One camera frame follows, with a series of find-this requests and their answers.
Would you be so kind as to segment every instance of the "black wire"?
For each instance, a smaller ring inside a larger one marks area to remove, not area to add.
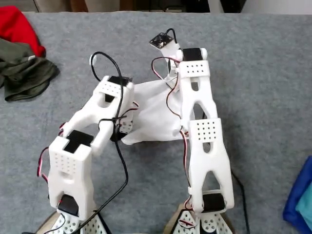
[[[66,220],[65,220],[65,216],[64,216],[62,213],[60,213],[60,215],[61,215],[61,216],[63,216],[63,219],[64,219],[64,222],[62,223],[62,225],[60,225],[58,228],[55,228],[55,229],[49,230],[49,231],[45,232],[44,234],[48,234],[48,233],[54,232],[54,231],[56,231],[56,230],[58,230],[58,229],[60,229],[61,227],[63,227],[63,226],[64,226],[64,224],[65,224],[65,222],[66,222]]]
[[[168,28],[167,31],[165,32],[165,35],[167,35],[170,31],[172,31],[172,33],[174,35],[175,43],[177,44],[176,32],[175,32],[175,30],[173,28]]]
[[[38,5],[37,5],[37,3],[36,3],[36,0],[33,0],[33,2],[34,2],[34,5],[35,5],[35,8],[36,8],[37,12],[40,12],[40,11],[39,11],[39,8],[38,8]]]
[[[242,191],[243,208],[244,208],[244,216],[245,216],[245,223],[246,223],[246,231],[247,231],[247,234],[250,234],[244,185],[242,184],[242,182],[240,182],[240,180],[238,179],[238,177],[234,174],[234,172],[232,170],[231,170],[231,173],[232,173],[233,177],[235,178],[235,180],[237,181],[237,183],[240,186],[240,189]]]
[[[116,150],[117,150],[117,153],[120,157],[120,160],[121,160],[121,163],[122,163],[122,166],[123,166],[123,169],[125,171],[125,182],[121,185],[121,187],[108,199],[106,200],[86,221],[84,221],[78,229],[76,229],[73,233],[71,234],[74,234],[74,233],[77,233],[79,230],[81,230],[85,225],[87,225],[87,223],[89,223],[108,203],[110,203],[125,187],[126,185],[128,184],[128,180],[129,180],[129,175],[128,175],[128,170],[127,170],[127,165],[126,165],[126,162],[122,156],[122,153],[120,151],[120,147],[118,145],[118,137],[117,137],[117,130],[119,131],[119,128],[117,127],[116,125],[116,121],[118,119],[121,119],[123,117],[118,117],[119,116],[119,112],[120,112],[120,109],[121,109],[121,105],[122,105],[122,100],[123,100],[123,86],[122,86],[122,75],[121,75],[121,71],[120,71],[120,68],[118,67],[117,63],[115,60],[113,60],[108,54],[104,53],[104,52],[101,52],[101,51],[97,51],[95,52],[92,56],[91,56],[91,68],[92,68],[92,72],[93,72],[93,75],[95,76],[95,78],[100,81],[100,79],[98,78],[98,76],[96,75],[95,73],[95,70],[94,70],[94,67],[93,67],[93,64],[92,64],[92,61],[93,61],[93,58],[95,55],[97,54],[101,54],[103,56],[105,56],[106,58],[108,58],[113,64],[114,66],[116,67],[117,69],[117,72],[118,72],[118,76],[120,78],[120,86],[121,86],[121,94],[120,94],[120,101],[119,101],[119,105],[118,105],[118,108],[117,108],[117,112],[116,112],[116,116],[114,118],[102,118],[100,119],[99,123],[101,121],[112,121],[113,124],[114,124],[114,127],[113,127],[113,136],[115,138],[115,146],[116,146]]]

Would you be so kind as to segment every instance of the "olive green fabric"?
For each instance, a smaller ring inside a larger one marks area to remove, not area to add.
[[[28,44],[0,39],[0,88],[4,86],[6,101],[41,94],[58,73],[52,62],[35,57]]]

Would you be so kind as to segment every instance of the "white cloth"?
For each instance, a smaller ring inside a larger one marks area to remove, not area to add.
[[[182,139],[174,131],[180,129],[180,118],[166,106],[170,89],[162,80],[135,85],[135,101],[140,108],[134,112],[133,130],[122,140],[131,145],[141,141],[169,141]],[[169,106],[180,114],[182,97],[180,91],[169,96]]]

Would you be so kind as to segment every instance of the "blue object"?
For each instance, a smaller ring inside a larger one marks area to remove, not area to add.
[[[312,231],[308,227],[307,223],[301,216],[301,214],[296,211],[296,205],[301,199],[303,193],[309,187],[312,182],[312,156],[309,156],[303,165],[295,183],[293,184],[292,190],[288,196],[283,218],[285,221],[290,222],[294,227],[296,227],[302,234],[312,234]]]
[[[296,206],[296,211],[301,214],[312,231],[312,183],[310,183],[309,187],[299,200]]]

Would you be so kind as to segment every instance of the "gray felt surface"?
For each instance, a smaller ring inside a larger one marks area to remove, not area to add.
[[[184,48],[208,50],[211,84],[232,169],[246,189],[253,234],[297,233],[282,210],[306,157],[312,153],[312,16],[163,13],[28,13],[47,57],[61,70],[39,97],[0,99],[0,233],[35,231],[53,211],[47,185],[36,178],[39,153],[89,98],[97,81],[89,56],[111,55],[134,82],[154,80],[160,53],[148,41],[168,27]],[[97,63],[100,74],[116,74]],[[160,233],[187,197],[182,142],[122,145],[128,187],[102,212],[114,234]],[[48,170],[48,159],[45,170]],[[123,182],[114,145],[93,160],[97,204]],[[245,233],[240,190],[227,211]]]

